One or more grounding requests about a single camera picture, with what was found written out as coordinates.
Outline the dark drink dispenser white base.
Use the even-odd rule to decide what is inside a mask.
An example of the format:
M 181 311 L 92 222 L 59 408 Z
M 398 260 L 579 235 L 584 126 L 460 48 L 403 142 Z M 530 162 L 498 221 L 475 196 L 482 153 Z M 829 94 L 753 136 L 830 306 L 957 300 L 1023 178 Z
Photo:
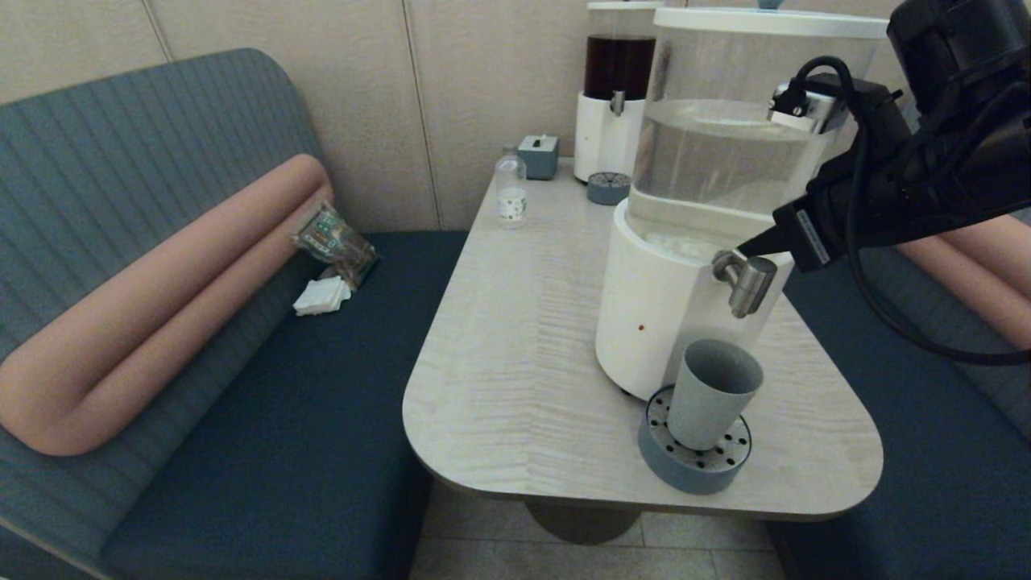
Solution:
M 574 147 L 574 175 L 581 181 L 596 172 L 633 173 L 658 41 L 654 18 L 663 6 L 662 0 L 588 3 Z M 621 118 L 609 110 L 616 89 L 625 92 Z

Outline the blue ribbed booth sofa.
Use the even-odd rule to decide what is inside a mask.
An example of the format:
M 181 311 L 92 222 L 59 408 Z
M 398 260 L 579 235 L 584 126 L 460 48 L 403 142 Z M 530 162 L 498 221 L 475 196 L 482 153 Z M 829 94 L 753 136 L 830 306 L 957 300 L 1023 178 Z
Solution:
M 232 49 L 0 106 L 0 363 L 294 155 L 271 56 Z M 0 580 L 408 580 L 431 491 L 402 422 L 464 232 L 372 234 L 342 307 L 293 304 L 296 246 L 131 425 L 88 453 L 0 427 Z
M 1019 350 L 895 250 L 863 271 L 901 325 L 965 351 L 1028 351 L 964 366 L 892 333 L 847 262 L 785 292 L 879 430 L 876 489 L 843 516 L 770 524 L 792 580 L 1031 580 L 1031 350 Z

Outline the clear plastic bottle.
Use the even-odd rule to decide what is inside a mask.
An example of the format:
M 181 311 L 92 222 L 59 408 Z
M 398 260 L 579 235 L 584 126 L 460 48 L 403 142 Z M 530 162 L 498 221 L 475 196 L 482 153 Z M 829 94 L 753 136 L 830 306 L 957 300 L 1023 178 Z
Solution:
M 502 148 L 495 164 L 494 185 L 499 224 L 508 229 L 522 227 L 527 221 L 528 194 L 526 189 L 527 166 L 518 153 L 516 144 Z

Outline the clear green snack packet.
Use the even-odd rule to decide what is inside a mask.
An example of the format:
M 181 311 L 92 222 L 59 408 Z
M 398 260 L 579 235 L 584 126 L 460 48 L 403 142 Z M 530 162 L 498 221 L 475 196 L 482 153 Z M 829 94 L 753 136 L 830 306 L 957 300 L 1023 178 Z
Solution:
M 350 226 L 328 201 L 319 201 L 302 213 L 291 232 L 300 249 L 328 265 L 351 291 L 360 288 L 379 261 L 375 246 Z

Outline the steel water dispenser tap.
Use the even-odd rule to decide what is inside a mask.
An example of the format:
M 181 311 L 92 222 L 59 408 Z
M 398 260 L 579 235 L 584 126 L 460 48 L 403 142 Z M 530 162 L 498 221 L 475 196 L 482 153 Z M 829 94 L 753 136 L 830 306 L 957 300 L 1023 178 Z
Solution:
M 712 275 L 731 288 L 728 305 L 737 319 L 757 313 L 778 272 L 777 265 L 764 257 L 718 251 L 712 259 Z

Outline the small blue steel drip tray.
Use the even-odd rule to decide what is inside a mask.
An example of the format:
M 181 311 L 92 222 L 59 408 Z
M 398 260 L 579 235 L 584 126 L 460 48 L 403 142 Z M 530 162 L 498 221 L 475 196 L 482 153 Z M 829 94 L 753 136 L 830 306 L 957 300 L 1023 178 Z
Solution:
M 626 199 L 632 177 L 619 172 L 596 172 L 589 176 L 586 197 L 596 205 L 616 206 Z

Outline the clear water dispenser white base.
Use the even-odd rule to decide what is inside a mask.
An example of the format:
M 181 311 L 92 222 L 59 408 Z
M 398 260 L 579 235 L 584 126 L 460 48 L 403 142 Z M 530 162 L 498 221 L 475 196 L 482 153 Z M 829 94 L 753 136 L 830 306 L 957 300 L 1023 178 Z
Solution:
M 814 56 L 837 56 L 865 76 L 888 22 L 663 7 L 654 25 L 640 143 L 632 186 L 616 206 L 595 338 L 608 378 L 642 400 L 673 384 L 693 339 L 757 342 L 794 259 L 771 255 L 776 278 L 744 319 L 732 315 L 712 259 L 773 226 L 774 210 L 804 194 L 841 128 L 810 135 L 774 125 L 770 99 Z

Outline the blue-grey tissue box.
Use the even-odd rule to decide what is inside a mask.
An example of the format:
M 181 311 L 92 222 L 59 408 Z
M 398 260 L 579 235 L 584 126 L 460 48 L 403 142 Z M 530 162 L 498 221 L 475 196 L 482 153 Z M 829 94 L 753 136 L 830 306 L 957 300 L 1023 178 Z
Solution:
M 559 144 L 556 135 L 526 135 L 520 140 L 518 155 L 526 166 L 528 180 L 555 179 Z

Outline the grey plastic cup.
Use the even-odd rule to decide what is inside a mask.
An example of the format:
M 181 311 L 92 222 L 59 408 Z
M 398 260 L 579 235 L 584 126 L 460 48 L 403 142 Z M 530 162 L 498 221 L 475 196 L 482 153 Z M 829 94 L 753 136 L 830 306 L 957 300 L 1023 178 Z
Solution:
M 697 339 L 685 347 L 667 427 L 685 448 L 708 450 L 732 427 L 764 381 L 757 359 L 721 339 Z

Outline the bronze table pedestal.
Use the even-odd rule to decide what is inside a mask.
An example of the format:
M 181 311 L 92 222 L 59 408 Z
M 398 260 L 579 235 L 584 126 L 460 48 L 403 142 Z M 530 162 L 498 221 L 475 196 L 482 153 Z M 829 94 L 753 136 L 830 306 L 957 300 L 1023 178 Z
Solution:
M 530 516 L 548 535 L 578 545 L 600 545 L 630 531 L 641 512 L 575 507 L 564 504 L 526 503 Z

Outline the white folded napkins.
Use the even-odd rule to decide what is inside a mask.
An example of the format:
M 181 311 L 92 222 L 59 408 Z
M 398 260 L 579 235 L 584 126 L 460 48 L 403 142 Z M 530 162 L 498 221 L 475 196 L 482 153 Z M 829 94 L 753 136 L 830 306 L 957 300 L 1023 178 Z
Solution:
M 350 298 L 350 284 L 336 275 L 333 278 L 310 280 L 295 300 L 293 308 L 297 316 L 332 313 L 338 311 L 342 302 Z

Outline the large blue steel drip tray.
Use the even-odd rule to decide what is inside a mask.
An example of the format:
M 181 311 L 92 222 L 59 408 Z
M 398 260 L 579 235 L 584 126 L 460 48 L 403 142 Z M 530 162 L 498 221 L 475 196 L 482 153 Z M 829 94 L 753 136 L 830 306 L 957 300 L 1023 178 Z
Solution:
M 681 445 L 667 427 L 673 385 L 652 393 L 637 429 L 637 447 L 648 470 L 667 485 L 691 494 L 725 491 L 752 454 L 752 432 L 743 415 L 738 416 L 707 450 Z

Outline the pink bolster cushion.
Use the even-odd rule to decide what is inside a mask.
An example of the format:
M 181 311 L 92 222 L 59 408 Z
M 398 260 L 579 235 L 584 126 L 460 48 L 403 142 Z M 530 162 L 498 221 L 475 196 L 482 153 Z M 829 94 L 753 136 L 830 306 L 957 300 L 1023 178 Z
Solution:
M 1031 350 L 1031 225 L 1005 214 L 895 250 L 1019 350 Z
M 299 153 L 218 203 L 0 362 L 0 427 L 36 452 L 96 450 L 147 410 L 297 253 L 293 228 L 334 198 Z

